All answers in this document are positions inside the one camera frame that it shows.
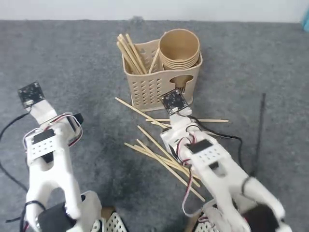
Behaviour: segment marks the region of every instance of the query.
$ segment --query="chopstick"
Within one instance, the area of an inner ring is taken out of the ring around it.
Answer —
[[[153,122],[153,121],[151,121],[150,122],[151,124],[155,124],[155,125],[158,125],[156,122]],[[167,124],[167,123],[162,123],[164,126],[166,126],[166,127],[171,127],[171,125],[170,124]]]
[[[152,117],[146,115],[145,113],[143,113],[142,111],[136,109],[135,107],[133,107],[132,105],[126,103],[124,100],[119,99],[118,97],[115,97],[115,99],[117,101],[119,101],[120,103],[122,103],[123,105],[129,107],[131,110],[134,110],[135,112],[139,113],[140,115],[144,116],[145,118],[147,118],[150,121],[155,122],[157,125],[161,126],[162,128],[167,128],[166,126],[164,126],[162,123],[158,122],[157,120],[153,119]]]
[[[133,71],[133,73],[136,74],[136,75],[140,74],[140,72],[137,70],[137,68],[132,63],[132,60],[130,59],[130,57],[127,55],[126,50],[124,49],[122,44],[119,41],[116,44],[117,44],[119,50],[121,51],[122,55],[124,56],[126,62],[130,66],[131,70]]]
[[[134,46],[134,44],[133,44],[129,34],[126,34],[126,39],[129,42],[129,45],[131,46],[131,48],[132,48],[132,50],[133,50],[133,52],[134,52],[134,54],[135,54],[135,56],[136,56],[136,58],[137,58],[137,60],[138,60],[138,62],[140,64],[140,66],[141,66],[141,69],[143,70],[144,74],[147,74],[146,68],[145,68],[142,60],[140,59],[140,55],[137,52],[137,50],[136,50],[136,48],[135,48],[135,46]]]
[[[142,127],[140,127],[139,125],[137,126],[139,129],[140,129],[140,131],[144,134],[144,135],[146,135],[146,137],[148,138],[148,139],[150,139],[172,162],[174,162],[176,165],[178,164],[177,162],[176,162],[176,160],[147,132],[147,131],[145,131]],[[189,177],[190,176],[190,174],[189,174],[189,172],[187,172],[185,169],[184,169],[184,167],[182,167],[182,166],[180,166],[182,169],[183,169],[183,171],[184,171],[184,174],[187,176],[187,177]],[[198,187],[200,187],[201,185],[195,180],[195,179],[193,179],[193,183],[196,185],[196,186],[198,186]]]
[[[151,65],[150,65],[148,74],[151,74],[151,73],[152,73],[153,68],[154,68],[154,65],[155,65],[155,62],[156,62],[156,59],[158,58],[158,55],[159,55],[159,48],[157,49],[157,51],[156,51],[156,53],[155,53],[155,56],[154,56],[153,62],[152,62]]]
[[[129,47],[127,47],[125,41],[118,36],[117,37],[118,41],[121,43],[121,45],[125,48],[126,53],[129,55],[129,57],[131,58],[131,61],[133,62],[133,64],[135,65],[135,67],[137,68],[137,70],[139,71],[140,74],[144,74],[143,71],[140,69],[140,66],[138,65],[138,63],[135,60],[134,55],[131,53],[131,51],[129,50]]]
[[[134,148],[133,148],[134,150],[136,150],[136,151],[138,151],[138,152],[140,152],[140,153],[142,153],[142,154],[144,154],[144,155],[147,155],[147,156],[149,156],[149,157],[151,157],[151,158],[153,158],[152,156],[150,156],[150,154],[144,149],[144,148],[142,148],[141,146],[138,146],[138,145],[134,145]],[[169,159],[167,159],[167,158],[165,158],[165,157],[162,157],[162,156],[160,156],[160,155],[158,155],[157,153],[155,153],[154,152],[154,154],[156,155],[156,156],[158,156],[164,163],[166,163],[168,166],[170,166],[170,167],[172,167],[172,168],[174,168],[174,169],[177,169],[178,171],[181,171],[181,172],[183,172],[183,169],[179,166],[179,165],[176,165],[176,164],[174,164],[173,162],[171,162]],[[196,178],[196,179],[200,179],[197,175],[193,175],[193,177],[194,178]]]
[[[142,142],[140,142],[142,147],[148,151],[159,163],[161,163],[167,170],[169,170],[177,179],[179,179],[184,185],[188,186],[188,183],[182,179],[174,170],[172,170],[166,163],[164,163],[161,159],[159,159],[153,152],[150,150],[147,146],[145,146]],[[203,202],[205,199],[193,188],[191,188],[191,191],[198,197],[200,198]]]
[[[170,122],[169,118],[154,118],[158,122]],[[200,122],[229,122],[228,119],[199,119]]]
[[[158,124],[157,124],[156,122],[152,122],[152,121],[151,121],[150,123],[158,126]],[[171,127],[170,124],[167,124],[167,123],[162,123],[162,124],[163,124],[164,126],[168,127],[168,128]],[[229,138],[227,138],[227,137],[220,136],[220,135],[218,135],[218,134],[214,134],[214,133],[212,133],[212,132],[210,132],[210,131],[207,131],[207,130],[205,130],[205,133],[206,133],[206,134],[209,134],[209,135],[212,135],[212,136],[217,136],[217,137],[222,137],[222,138],[229,139]]]

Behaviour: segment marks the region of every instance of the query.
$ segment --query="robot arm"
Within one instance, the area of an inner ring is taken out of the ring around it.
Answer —
[[[231,155],[198,124],[181,93],[163,96],[172,128],[161,134],[175,159],[192,166],[213,200],[204,214],[220,232],[291,232],[282,204],[255,178],[249,177]]]
[[[37,82],[19,90],[24,107],[40,124],[25,136],[29,166],[27,202],[37,201],[44,207],[51,192],[62,188],[65,202],[47,210],[38,204],[26,206],[26,219],[36,232],[89,232],[100,220],[101,203],[96,193],[81,195],[73,175],[69,147],[81,138],[81,121],[71,113],[57,115],[45,100]]]

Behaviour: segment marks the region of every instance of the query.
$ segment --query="black cable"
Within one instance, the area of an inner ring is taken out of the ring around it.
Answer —
[[[258,128],[257,143],[256,143],[256,148],[255,148],[255,159],[253,160],[253,168],[252,168],[252,171],[250,172],[250,176],[256,176],[256,173],[259,168],[261,139],[262,139],[263,124],[264,124],[265,101],[266,101],[266,93],[263,93],[262,99],[261,99],[261,105],[260,105],[259,128]]]
[[[31,112],[31,109],[28,113],[25,113],[23,115],[20,115],[18,116],[17,118],[13,119],[11,122],[9,122],[3,129],[2,131],[0,132],[0,141],[3,137],[3,134],[4,132],[11,126],[13,125],[15,122],[17,122],[18,120],[21,120],[23,117],[29,115]],[[17,180],[14,176],[12,176],[2,165],[1,161],[0,161],[0,169],[3,171],[3,173],[9,178],[11,179],[13,182],[15,182],[20,188],[22,188],[25,192],[28,192],[28,188],[23,184],[21,183],[19,180]],[[13,219],[8,219],[6,220],[5,222],[6,223],[10,223],[10,222],[15,222],[15,221],[18,221],[20,220],[20,217],[16,217],[16,218],[13,218]]]
[[[17,180],[14,176],[12,176],[8,171],[3,167],[1,161],[0,161],[0,169],[3,171],[3,173],[10,178],[12,181],[14,181],[19,187],[21,187],[25,192],[28,192],[28,188],[21,183],[19,180]]]
[[[204,126],[196,117],[193,117],[191,115],[188,115],[188,116],[183,116],[183,117],[188,117],[190,119],[193,119],[201,128],[211,132],[211,133],[214,133],[215,135],[218,135],[218,136],[221,136],[221,137],[224,137],[224,138],[228,138],[228,139],[236,139],[239,141],[239,146],[238,146],[238,162],[239,162],[239,165],[240,167],[244,170],[244,167],[243,167],[243,163],[242,163],[242,158],[241,158],[241,149],[242,149],[242,138],[238,137],[238,136],[234,136],[234,135],[227,135],[227,134],[223,134],[223,133],[219,133],[219,132],[216,132],[214,130],[211,130],[209,129],[208,127]]]
[[[25,215],[26,215],[26,207],[27,207],[27,205],[30,205],[30,204],[37,204],[42,208],[42,210],[46,210],[45,206],[39,201],[26,202],[24,209],[21,212],[21,216],[20,216],[20,221],[19,221],[19,231],[20,232],[24,231],[24,218],[25,218]]]
[[[6,220],[5,223],[11,223],[11,222],[19,221],[19,220],[20,220],[20,217],[16,217],[16,218],[13,218],[13,219]]]

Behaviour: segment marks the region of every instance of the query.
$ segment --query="plastic basket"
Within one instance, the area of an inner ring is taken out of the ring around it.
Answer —
[[[149,70],[150,68],[158,49],[158,44],[159,40],[135,44],[146,70]],[[132,105],[137,109],[140,109],[141,111],[163,109],[164,106],[160,101],[160,97],[175,89],[175,84],[171,82],[173,78],[184,75],[191,76],[191,80],[186,83],[185,88],[182,90],[183,95],[188,104],[192,103],[198,72],[203,63],[201,53],[197,60],[197,64],[186,70],[164,70],[162,62],[158,57],[153,68],[153,73],[144,75],[132,74],[132,70],[126,63],[124,57],[122,57],[122,60],[124,72],[127,76],[131,92]]]

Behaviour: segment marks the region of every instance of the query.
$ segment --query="red wire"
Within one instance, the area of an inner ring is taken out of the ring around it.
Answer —
[[[29,228],[29,223],[26,222],[23,232],[26,232],[26,230],[27,230],[28,228]]]

